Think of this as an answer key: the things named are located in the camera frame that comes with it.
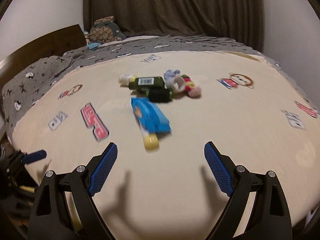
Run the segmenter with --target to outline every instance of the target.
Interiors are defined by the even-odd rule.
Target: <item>green bottle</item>
[[[147,91],[150,89],[165,89],[164,80],[162,77],[140,77],[134,82],[129,82],[130,90]]]

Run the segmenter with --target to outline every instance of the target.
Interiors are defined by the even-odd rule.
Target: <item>pillow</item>
[[[111,41],[124,40],[126,36],[124,36],[113,20],[113,16],[96,20],[89,33],[90,42],[103,44]]]

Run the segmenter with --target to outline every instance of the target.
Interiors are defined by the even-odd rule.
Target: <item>bed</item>
[[[213,141],[237,165],[275,171],[296,224],[319,199],[320,122],[307,95],[259,52],[261,0],[146,1],[84,0],[87,29],[114,15],[129,39],[42,58],[4,86],[13,146],[47,151],[28,172],[40,183],[47,170],[70,172],[114,142],[118,159],[93,200],[116,239],[204,239],[228,201],[204,158],[204,144]],[[140,35],[154,36],[130,38]],[[163,76],[168,69],[188,75],[202,96],[158,104],[172,133],[149,152],[131,109],[135,96],[118,77]],[[102,140],[81,114],[89,104],[108,131]],[[52,123],[57,115],[63,121]],[[237,235],[253,200],[251,195]],[[68,203],[76,218],[71,195]]]

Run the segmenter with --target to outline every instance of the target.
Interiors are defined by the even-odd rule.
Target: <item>barcode label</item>
[[[138,85],[143,86],[143,85],[153,85],[155,82],[154,78],[139,78]]]

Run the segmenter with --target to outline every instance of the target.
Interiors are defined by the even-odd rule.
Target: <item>metal screw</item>
[[[240,166],[237,167],[237,171],[244,172],[245,171],[245,167],[240,165]]]
[[[47,171],[47,173],[45,174],[47,177],[51,177],[53,175],[53,171]]]
[[[273,178],[276,176],[276,174],[275,174],[273,171],[269,171],[269,172],[268,172],[268,175],[269,175],[270,177],[273,177]]]
[[[82,165],[77,167],[78,172],[82,172],[82,171],[84,171],[84,169],[85,169],[85,167]]]

